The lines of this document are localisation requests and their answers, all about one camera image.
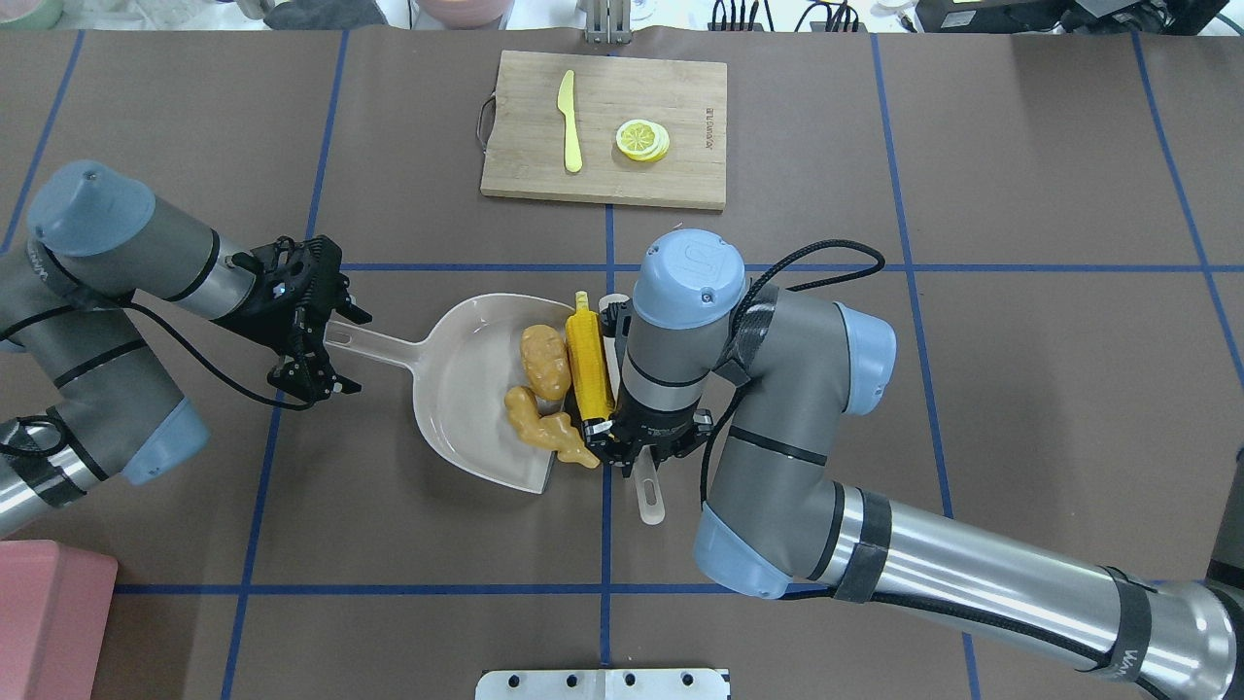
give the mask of cutting board handle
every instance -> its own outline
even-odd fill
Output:
[[[493,123],[488,124],[488,134],[493,136],[493,126],[496,124],[496,91],[494,90],[488,99],[479,106],[479,118],[475,119],[475,140],[479,140],[479,149],[488,154],[488,139],[484,138],[484,112],[488,111],[489,103],[493,104]]]

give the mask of dustpan handle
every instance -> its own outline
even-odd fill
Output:
[[[323,343],[398,368],[409,368],[419,358],[415,342],[341,321],[325,325]]]

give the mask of wooden cutting board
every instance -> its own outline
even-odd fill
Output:
[[[575,71],[583,168],[562,159],[557,88]],[[627,119],[669,132],[669,153],[637,163],[613,145]],[[493,196],[647,206],[725,208],[725,63],[501,52],[496,119],[480,191]]]

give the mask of pink box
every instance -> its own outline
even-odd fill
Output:
[[[55,542],[0,542],[0,699],[88,700],[117,561]]]

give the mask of yellow knife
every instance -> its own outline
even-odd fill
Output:
[[[577,173],[583,168],[578,152],[578,129],[575,128],[575,71],[566,71],[557,90],[557,109],[566,116],[566,169]]]

